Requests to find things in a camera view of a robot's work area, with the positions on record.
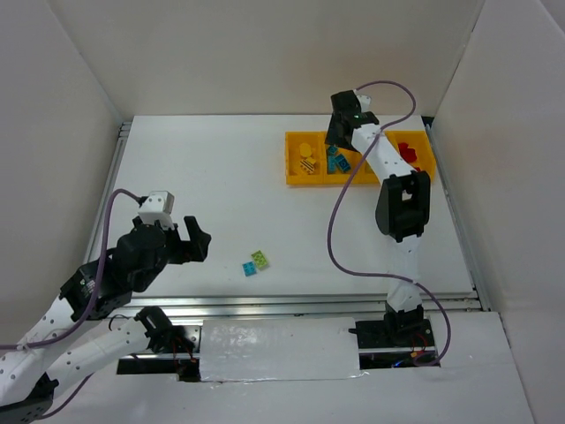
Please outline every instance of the green lego brick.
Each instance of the green lego brick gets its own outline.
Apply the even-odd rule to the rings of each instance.
[[[251,257],[253,258],[253,262],[255,262],[255,266],[258,269],[265,269],[266,267],[268,267],[267,258],[261,252],[261,250],[258,250],[254,254],[251,254]]]

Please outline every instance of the yellow tray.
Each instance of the yellow tray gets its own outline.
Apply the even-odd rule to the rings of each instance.
[[[416,151],[416,161],[410,163],[414,168],[425,170],[430,179],[433,181],[435,176],[435,158],[433,157],[430,142],[427,139],[425,131],[385,131],[390,143],[399,150],[398,145],[405,143],[408,148]],[[361,159],[361,154],[340,148],[338,154],[345,156],[351,165],[351,170],[343,173],[336,170],[335,173],[328,173],[328,157],[325,144],[326,132],[287,132],[286,145],[284,149],[286,162],[286,184],[291,186],[308,186],[308,185],[341,185],[347,181],[351,171]],[[300,168],[299,146],[307,143],[312,148],[312,157],[316,160],[314,164],[314,172],[306,173]],[[352,184],[377,184],[379,180],[374,174],[368,163],[365,163],[357,175],[354,177]]]

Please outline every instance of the cable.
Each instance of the cable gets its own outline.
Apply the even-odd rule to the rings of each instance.
[[[68,336],[74,333],[84,323],[84,321],[87,320],[88,316],[94,309],[94,306],[96,305],[96,300],[98,300],[98,294],[100,293],[100,287],[102,285],[102,275],[104,272],[104,264],[106,263],[106,252],[108,250],[108,235],[109,235],[109,217],[112,211],[112,205],[114,204],[114,200],[119,194],[125,194],[131,197],[132,199],[134,199],[135,201],[137,201],[138,203],[140,202],[140,198],[138,196],[123,188],[118,188],[108,198],[108,204],[106,205],[106,211],[104,213],[104,224],[102,227],[102,248],[100,249],[100,259],[98,260],[96,279],[94,280],[94,289],[92,294],[90,295],[90,300],[88,301],[85,311],[82,313],[79,320],[76,321],[72,325],[72,327],[70,327],[67,331],[65,331],[65,333],[47,340],[29,343],[26,345],[26,347],[29,348],[45,347],[66,339]],[[0,344],[0,351],[14,351],[14,350],[18,350],[18,348],[19,348],[18,344]]]
[[[73,393],[71,393],[71,395],[67,398],[67,400],[65,400],[63,402],[63,404],[61,406],[59,406],[55,411],[53,411],[52,413],[46,413],[45,415],[42,415],[37,420],[45,420],[47,418],[51,418],[56,413],[60,413],[79,394],[80,389],[82,389],[84,387],[84,385],[87,383],[87,381],[90,379],[90,377],[92,377],[92,374],[89,375],[88,377],[85,377],[85,379],[82,382],[80,382],[79,386],[74,390]]]
[[[350,188],[351,181],[353,181],[353,179],[357,175],[359,169],[361,169],[361,166],[363,166],[363,163],[365,163],[366,158],[369,156],[369,154],[371,153],[373,148],[379,142],[380,136],[383,134],[383,132],[387,128],[389,128],[390,126],[400,124],[401,122],[405,121],[406,119],[411,117],[412,114],[414,113],[414,111],[416,110],[416,97],[414,97],[414,94],[406,86],[404,86],[403,84],[400,84],[399,82],[396,82],[396,81],[391,81],[391,80],[388,80],[388,79],[380,79],[380,80],[376,80],[376,81],[371,81],[371,82],[367,82],[366,84],[363,84],[362,86],[356,88],[356,91],[361,90],[365,87],[376,86],[376,85],[379,85],[379,84],[390,85],[390,86],[395,86],[395,87],[401,88],[404,91],[404,93],[406,93],[410,97],[410,99],[412,101],[412,107],[411,107],[410,112],[408,112],[408,114],[405,115],[404,117],[401,117],[401,118],[399,118],[395,121],[389,122],[388,124],[385,124],[380,128],[380,131],[377,134],[377,136],[374,138],[373,143],[371,143],[371,145],[366,150],[366,152],[364,152],[364,154],[361,156],[361,160],[358,162],[358,164],[355,166],[355,168],[353,168],[353,171],[351,172],[350,177],[347,178],[346,183],[343,185],[342,191],[339,193],[339,196],[337,196],[337,201],[335,201],[334,209],[332,210],[332,214],[329,218],[328,239],[327,239],[328,254],[329,254],[329,259],[334,263],[335,267],[338,268],[340,271],[342,271],[345,274],[349,274],[350,276],[369,276],[369,277],[378,277],[378,278],[395,278],[395,279],[402,280],[402,281],[405,281],[407,283],[412,283],[412,284],[416,285],[422,292],[424,292],[425,294],[427,294],[430,297],[430,299],[433,301],[433,303],[435,303],[437,305],[437,307],[440,309],[441,314],[443,315],[443,318],[445,319],[447,333],[448,333],[445,346],[443,347],[443,351],[441,351],[441,353],[438,355],[438,357],[435,360],[427,362],[426,364],[421,364],[421,363],[417,362],[416,359],[414,359],[414,361],[413,361],[414,365],[416,365],[418,367],[423,367],[423,366],[430,367],[430,366],[433,366],[433,365],[437,364],[438,362],[440,362],[440,360],[448,352],[449,345],[451,344],[451,323],[449,322],[448,314],[445,312],[445,309],[441,305],[440,301],[429,290],[427,290],[422,284],[414,281],[412,278],[409,278],[407,276],[399,276],[397,274],[390,274],[390,273],[387,273],[387,272],[358,272],[358,271],[353,271],[351,269],[347,269],[337,261],[337,259],[334,256],[334,249],[332,248],[332,232],[334,230],[335,217],[337,216],[337,211],[339,210],[339,207],[342,204],[343,197],[345,196],[345,193],[347,192],[348,188]]]

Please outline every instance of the white wall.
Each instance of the white wall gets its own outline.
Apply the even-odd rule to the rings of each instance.
[[[49,2],[131,117],[328,112],[331,94],[376,78],[434,114],[483,0]],[[379,93],[377,112],[409,106]]]
[[[563,0],[541,0],[561,29],[565,29],[565,2]]]
[[[0,323],[28,323],[82,260],[117,124],[44,2],[0,3],[0,57]]]
[[[562,422],[565,34],[537,0],[487,0],[433,125],[538,422]]]

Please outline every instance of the white table surface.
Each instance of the white table surface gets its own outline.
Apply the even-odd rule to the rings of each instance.
[[[379,117],[382,123],[396,117]],[[284,134],[323,131],[329,116],[135,117],[115,188],[137,195],[168,190],[173,218],[187,237],[185,215],[212,235],[204,263],[168,266],[145,297],[384,294],[385,280],[348,276],[328,258],[328,219],[339,187],[289,187]],[[395,129],[423,130],[412,117]],[[378,185],[353,186],[334,229],[338,260],[350,269],[387,270],[388,249],[374,210]],[[112,213],[110,245],[132,228],[135,205],[119,199]],[[270,268],[245,277],[241,264],[263,251]],[[430,223],[419,251],[421,282],[430,290],[463,297],[469,273],[438,174]]]

